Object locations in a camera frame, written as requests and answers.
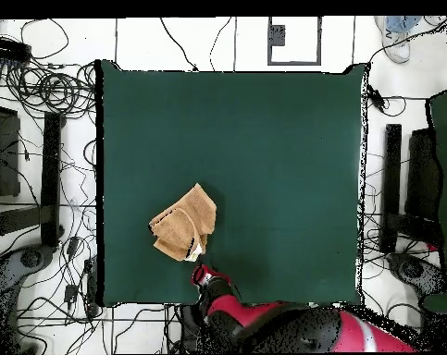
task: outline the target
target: sneaker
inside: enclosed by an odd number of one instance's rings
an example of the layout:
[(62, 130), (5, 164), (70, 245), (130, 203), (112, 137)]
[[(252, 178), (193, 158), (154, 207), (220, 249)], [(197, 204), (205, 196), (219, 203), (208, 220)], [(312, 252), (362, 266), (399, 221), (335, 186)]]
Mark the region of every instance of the sneaker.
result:
[(426, 22), (432, 26), (439, 26), (447, 17), (424, 17)]
[(408, 36), (407, 32), (394, 32), (386, 29), (386, 17), (375, 17), (376, 25), (382, 34), (382, 46), (385, 47), (384, 52), (394, 63), (402, 64), (409, 60), (410, 48), (409, 42), (400, 43), (398, 45), (387, 48), (386, 46), (405, 40)]

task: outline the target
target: towel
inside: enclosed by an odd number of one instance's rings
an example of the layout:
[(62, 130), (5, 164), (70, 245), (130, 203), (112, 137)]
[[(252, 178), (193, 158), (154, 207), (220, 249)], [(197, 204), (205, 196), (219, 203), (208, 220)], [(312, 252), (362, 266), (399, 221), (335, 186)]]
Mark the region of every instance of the towel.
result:
[(149, 223), (157, 237), (154, 246), (181, 262), (194, 262), (206, 250), (207, 236), (215, 230), (217, 206), (199, 184)]

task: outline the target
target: black metal stand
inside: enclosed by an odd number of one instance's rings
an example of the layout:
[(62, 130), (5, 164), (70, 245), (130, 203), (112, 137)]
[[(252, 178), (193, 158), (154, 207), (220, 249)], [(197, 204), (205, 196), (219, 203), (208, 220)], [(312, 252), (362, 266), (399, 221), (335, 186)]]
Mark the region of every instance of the black metal stand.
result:
[(435, 143), (432, 140), (432, 131), (414, 131), (409, 143), (411, 158), (406, 214), (399, 214), (401, 125), (388, 124), (385, 139), (379, 251), (395, 252), (398, 233), (441, 248), (443, 234), (437, 219), (440, 197), (439, 169), (433, 158), (432, 149)]
[(63, 115), (45, 113), (43, 130), (43, 169), (41, 208), (30, 207), (0, 213), (0, 236), (41, 225), (42, 244), (55, 248), (60, 237), (59, 167), (60, 131), (66, 124)]

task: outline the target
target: black border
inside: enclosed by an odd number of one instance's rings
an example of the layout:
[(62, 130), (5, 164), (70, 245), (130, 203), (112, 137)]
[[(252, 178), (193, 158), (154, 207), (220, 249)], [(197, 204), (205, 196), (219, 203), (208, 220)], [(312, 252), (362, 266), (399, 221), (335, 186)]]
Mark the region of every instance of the black border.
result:
[[(133, 72), (132, 70), (123, 70), (119, 65), (111, 60), (103, 60), (109, 62), (115, 69), (121, 72)], [(96, 303), (100, 307), (105, 307), (104, 294), (105, 294), (105, 217), (104, 217), (104, 136), (105, 128), (103, 126), (104, 121), (104, 108), (103, 108), (103, 87), (104, 87), (104, 73), (101, 68), (102, 60), (94, 61), (94, 71), (96, 75), (95, 83), (95, 102), (96, 102), (96, 243), (97, 243), (97, 291), (96, 291)], [(356, 263), (356, 276), (358, 277), (355, 284), (355, 291), (360, 297), (359, 305), (351, 305), (365, 308), (365, 295), (362, 290), (362, 269), (363, 269), (363, 253), (364, 253), (364, 214), (365, 214), (365, 184), (366, 184), (366, 158), (367, 158), (367, 135), (368, 135), (368, 123), (367, 123), (367, 82), (369, 78), (369, 71), (371, 65), (369, 63), (358, 63), (349, 65), (343, 72), (321, 72), (321, 71), (222, 71), (223, 73), (304, 73), (304, 74), (325, 74), (325, 75), (348, 75), (353, 68), (365, 66), (365, 72), (362, 77), (362, 83), (360, 86), (361, 96), (361, 126), (363, 129), (363, 135), (361, 140), (362, 149), (360, 152), (360, 173), (359, 173), (359, 200), (357, 207), (357, 221), (358, 221), (358, 233), (357, 233), (357, 263)], [(182, 70), (149, 70), (148, 72), (185, 72)], [(149, 304), (152, 302), (132, 302)]]

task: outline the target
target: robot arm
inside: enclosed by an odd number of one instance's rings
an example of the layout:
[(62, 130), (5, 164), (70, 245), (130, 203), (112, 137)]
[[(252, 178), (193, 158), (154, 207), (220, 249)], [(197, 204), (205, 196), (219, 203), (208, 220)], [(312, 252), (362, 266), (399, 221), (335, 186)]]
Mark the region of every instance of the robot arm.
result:
[(288, 302), (242, 305), (230, 279), (203, 264), (192, 282), (200, 289), (200, 314), (226, 352), (414, 351), (344, 310)]

